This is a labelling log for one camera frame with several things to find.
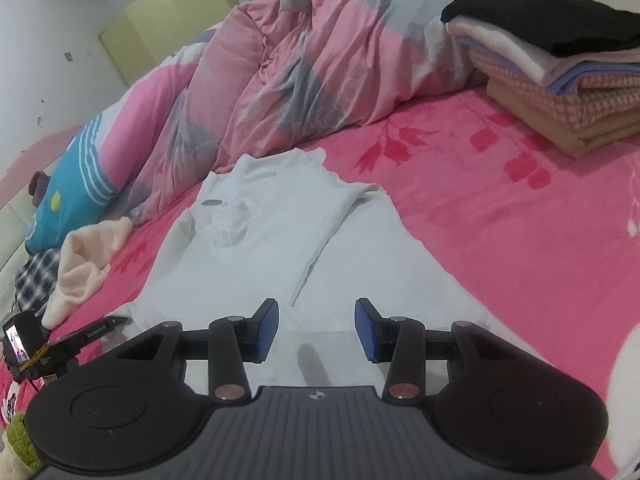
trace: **yellow cabinet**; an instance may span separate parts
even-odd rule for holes
[[[238,0],[136,0],[100,38],[129,85],[224,20]]]

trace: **black device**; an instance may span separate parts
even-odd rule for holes
[[[4,361],[18,384],[25,379],[60,377],[78,366],[76,356],[82,348],[129,321],[106,316],[49,344],[33,311],[19,312],[2,326]]]
[[[355,327],[372,386],[262,386],[278,304],[208,330],[162,323],[41,390],[25,426],[40,480],[599,480],[589,464],[607,412],[584,384],[469,322],[451,332],[385,319],[365,299]],[[184,384],[186,361],[209,362],[209,394]],[[425,394],[425,361],[449,384]]]

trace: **blue pillow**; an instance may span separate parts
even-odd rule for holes
[[[66,147],[33,215],[25,243],[29,253],[60,247],[69,232],[98,223],[116,197],[117,190],[100,169],[95,149],[101,122],[99,114]]]

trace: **plaid cloth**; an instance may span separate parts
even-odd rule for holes
[[[36,317],[42,317],[58,282],[59,263],[60,249],[49,249],[31,257],[15,277],[13,312],[34,310]]]
[[[606,117],[640,108],[640,76],[603,74],[585,76],[565,96],[555,96],[526,77],[471,49],[478,70],[507,85],[527,103],[574,130]]]

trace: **lit screen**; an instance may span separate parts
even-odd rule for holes
[[[18,331],[15,328],[15,325],[9,327],[6,331],[6,336],[9,338],[9,342],[11,343],[11,348],[14,350],[14,354],[16,359],[18,359],[19,363],[25,363],[29,360],[29,355],[27,351],[24,349],[24,345],[22,344],[22,339],[18,335]]]

